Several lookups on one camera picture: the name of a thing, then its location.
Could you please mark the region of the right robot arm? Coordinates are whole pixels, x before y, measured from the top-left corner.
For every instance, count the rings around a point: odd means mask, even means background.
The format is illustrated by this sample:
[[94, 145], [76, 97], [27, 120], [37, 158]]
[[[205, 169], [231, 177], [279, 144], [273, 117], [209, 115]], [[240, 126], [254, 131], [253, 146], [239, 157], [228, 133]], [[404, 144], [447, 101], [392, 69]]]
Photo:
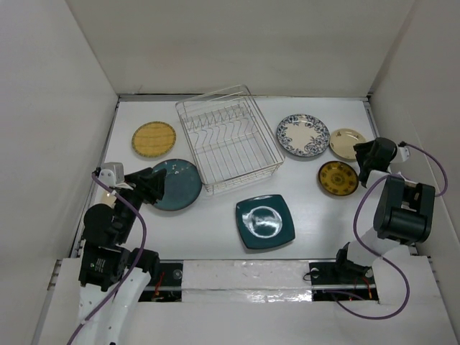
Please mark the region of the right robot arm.
[[359, 182], [367, 189], [364, 196], [369, 197], [380, 183], [383, 189], [372, 226], [362, 235], [358, 234], [357, 225], [365, 200], [356, 210], [355, 240], [338, 251], [332, 264], [332, 274], [339, 282], [349, 284], [365, 277], [374, 261], [387, 252], [400, 245], [423, 243], [429, 237], [436, 189], [389, 172], [391, 163], [409, 159], [412, 147], [406, 142], [395, 144], [383, 137], [354, 145]]

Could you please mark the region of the dark blue round plate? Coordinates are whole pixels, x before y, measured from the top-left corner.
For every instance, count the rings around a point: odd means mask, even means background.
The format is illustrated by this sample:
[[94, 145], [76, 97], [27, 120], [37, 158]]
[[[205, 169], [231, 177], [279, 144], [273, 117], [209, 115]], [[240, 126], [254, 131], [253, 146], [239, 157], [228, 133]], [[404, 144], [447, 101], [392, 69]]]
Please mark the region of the dark blue round plate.
[[202, 181], [197, 167], [187, 160], [164, 160], [153, 167], [153, 172], [166, 169], [165, 192], [154, 207], [161, 211], [179, 211], [191, 205], [200, 195]]

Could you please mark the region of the yellow black patterned plate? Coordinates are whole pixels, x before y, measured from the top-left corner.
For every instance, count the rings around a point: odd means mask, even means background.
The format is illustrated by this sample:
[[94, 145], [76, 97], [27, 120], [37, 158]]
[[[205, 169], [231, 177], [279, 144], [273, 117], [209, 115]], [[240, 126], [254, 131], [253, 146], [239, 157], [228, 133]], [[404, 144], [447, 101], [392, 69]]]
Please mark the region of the yellow black patterned plate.
[[356, 191], [359, 184], [355, 169], [342, 161], [329, 161], [318, 170], [320, 186], [333, 196], [349, 196]]

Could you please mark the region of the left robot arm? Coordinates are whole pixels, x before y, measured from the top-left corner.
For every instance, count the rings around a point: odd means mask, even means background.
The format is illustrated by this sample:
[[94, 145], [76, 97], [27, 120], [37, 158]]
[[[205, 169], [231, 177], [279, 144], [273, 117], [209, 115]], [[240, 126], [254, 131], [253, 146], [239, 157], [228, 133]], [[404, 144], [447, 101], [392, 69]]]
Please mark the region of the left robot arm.
[[145, 247], [147, 224], [139, 210], [162, 200], [167, 172], [125, 175], [119, 162], [105, 163], [92, 180], [113, 200], [92, 205], [83, 217], [78, 281], [78, 326], [69, 344], [123, 344], [147, 285], [160, 278], [160, 258]]

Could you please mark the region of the blue floral white plate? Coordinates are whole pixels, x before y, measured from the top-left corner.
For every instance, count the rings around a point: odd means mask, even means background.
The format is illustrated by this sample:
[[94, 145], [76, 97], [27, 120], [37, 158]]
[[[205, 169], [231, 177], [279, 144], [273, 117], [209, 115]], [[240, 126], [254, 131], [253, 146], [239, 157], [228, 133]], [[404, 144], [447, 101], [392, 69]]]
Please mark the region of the blue floral white plate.
[[286, 116], [276, 129], [276, 137], [283, 149], [297, 157], [315, 157], [330, 144], [330, 131], [318, 118], [307, 114]]

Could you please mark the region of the teal square plate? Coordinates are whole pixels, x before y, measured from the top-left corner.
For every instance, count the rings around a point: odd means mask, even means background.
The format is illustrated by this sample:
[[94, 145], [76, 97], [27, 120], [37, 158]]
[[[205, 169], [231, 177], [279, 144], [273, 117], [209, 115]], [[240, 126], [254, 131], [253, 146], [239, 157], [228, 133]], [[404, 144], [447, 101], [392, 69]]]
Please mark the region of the teal square plate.
[[293, 218], [280, 194], [239, 201], [235, 218], [242, 243], [249, 250], [272, 250], [295, 240]]

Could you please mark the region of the small cream plate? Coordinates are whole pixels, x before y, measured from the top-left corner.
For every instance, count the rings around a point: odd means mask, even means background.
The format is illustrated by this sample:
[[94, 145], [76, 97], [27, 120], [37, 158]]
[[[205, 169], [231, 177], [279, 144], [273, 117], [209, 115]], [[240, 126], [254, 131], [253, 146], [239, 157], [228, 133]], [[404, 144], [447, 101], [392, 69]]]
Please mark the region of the small cream plate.
[[337, 129], [331, 133], [330, 148], [339, 157], [355, 160], [354, 145], [365, 143], [366, 138], [353, 129]]

